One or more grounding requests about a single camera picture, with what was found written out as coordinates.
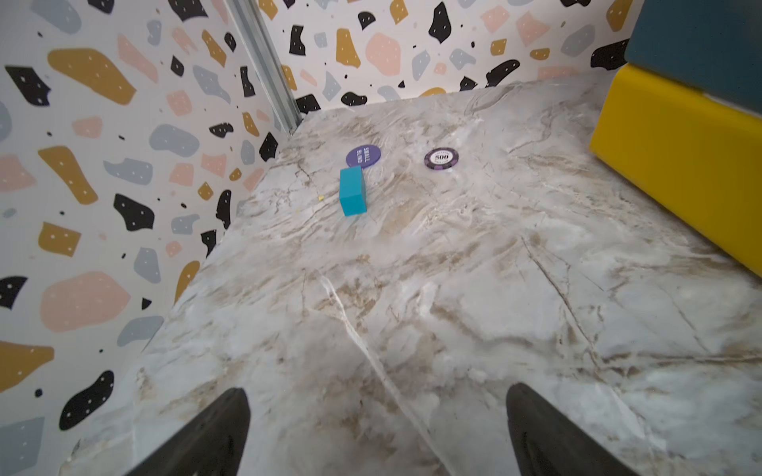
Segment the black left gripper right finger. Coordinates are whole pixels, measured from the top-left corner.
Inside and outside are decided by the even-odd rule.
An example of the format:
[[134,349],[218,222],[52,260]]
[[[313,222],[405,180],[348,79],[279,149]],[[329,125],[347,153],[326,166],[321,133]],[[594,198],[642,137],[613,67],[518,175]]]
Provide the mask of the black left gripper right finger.
[[636,475],[524,383],[508,389],[506,412],[511,443],[523,476]]

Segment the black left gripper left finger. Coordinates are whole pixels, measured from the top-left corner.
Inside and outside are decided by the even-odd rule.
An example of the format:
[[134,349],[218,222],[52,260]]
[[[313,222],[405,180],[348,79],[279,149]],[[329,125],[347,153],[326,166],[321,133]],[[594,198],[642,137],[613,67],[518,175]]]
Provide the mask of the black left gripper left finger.
[[131,469],[128,475],[235,476],[242,460],[250,418],[245,391],[230,388]]

